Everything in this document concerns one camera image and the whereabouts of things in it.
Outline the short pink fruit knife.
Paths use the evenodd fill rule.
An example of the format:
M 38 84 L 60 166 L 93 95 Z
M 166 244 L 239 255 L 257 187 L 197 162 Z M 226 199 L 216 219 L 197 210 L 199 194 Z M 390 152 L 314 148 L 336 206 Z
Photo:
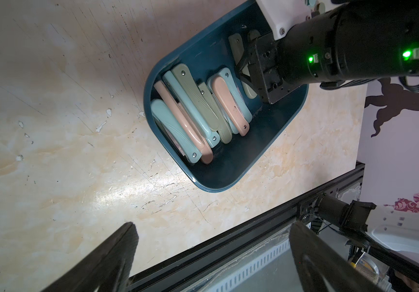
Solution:
M 221 104 L 230 122 L 235 126 L 238 134 L 245 136 L 250 129 L 249 123 L 244 118 L 223 77 L 214 75 L 211 78 L 210 85 L 214 95 Z

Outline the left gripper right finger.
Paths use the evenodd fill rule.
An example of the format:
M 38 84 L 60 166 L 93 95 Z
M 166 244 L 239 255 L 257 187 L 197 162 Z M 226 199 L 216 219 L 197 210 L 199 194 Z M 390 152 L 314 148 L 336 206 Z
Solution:
M 381 289 L 351 267 L 303 223 L 292 224 L 289 234 L 294 264 L 305 292 L 380 292 Z

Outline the teal plastic storage box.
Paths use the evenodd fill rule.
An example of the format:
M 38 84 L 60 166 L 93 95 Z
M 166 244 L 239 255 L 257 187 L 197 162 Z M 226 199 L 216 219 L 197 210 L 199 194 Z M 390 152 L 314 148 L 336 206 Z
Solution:
M 233 187 L 300 112 L 309 91 L 308 85 L 303 85 L 273 105 L 263 103 L 260 98 L 246 99 L 254 114 L 246 136 L 235 135 L 230 143 L 219 143 L 214 149 L 214 160 L 208 165 L 191 164 L 182 157 L 152 117 L 151 103 L 159 98 L 153 86 L 179 63 L 188 65 L 198 81 L 207 80 L 224 67 L 233 71 L 235 62 L 228 37 L 242 33 L 243 26 L 267 32 L 268 23 L 255 1 L 239 5 L 162 58 L 151 70 L 144 87 L 144 111 L 149 127 L 188 178 L 206 192 L 222 192 Z

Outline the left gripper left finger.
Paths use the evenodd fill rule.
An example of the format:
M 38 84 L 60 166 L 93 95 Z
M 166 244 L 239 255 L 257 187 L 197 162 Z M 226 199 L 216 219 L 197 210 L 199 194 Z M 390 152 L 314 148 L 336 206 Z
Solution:
M 123 224 L 45 292 L 123 292 L 139 236 L 132 222 Z

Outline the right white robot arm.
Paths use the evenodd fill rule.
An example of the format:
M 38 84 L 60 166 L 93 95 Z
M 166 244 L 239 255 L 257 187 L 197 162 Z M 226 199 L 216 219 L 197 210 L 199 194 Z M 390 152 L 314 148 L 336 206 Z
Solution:
M 274 104 L 306 84 L 324 90 L 384 77 L 419 77 L 419 1 L 337 1 L 246 47 L 239 79 Z M 419 91 L 419 85 L 413 87 Z

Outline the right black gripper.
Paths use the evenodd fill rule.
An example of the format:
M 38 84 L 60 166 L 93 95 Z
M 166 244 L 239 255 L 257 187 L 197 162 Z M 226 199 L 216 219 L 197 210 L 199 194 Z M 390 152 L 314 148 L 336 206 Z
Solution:
M 239 79 L 270 105 L 306 84 L 306 33 L 291 30 L 275 40 L 272 32 L 251 40 L 235 67 Z

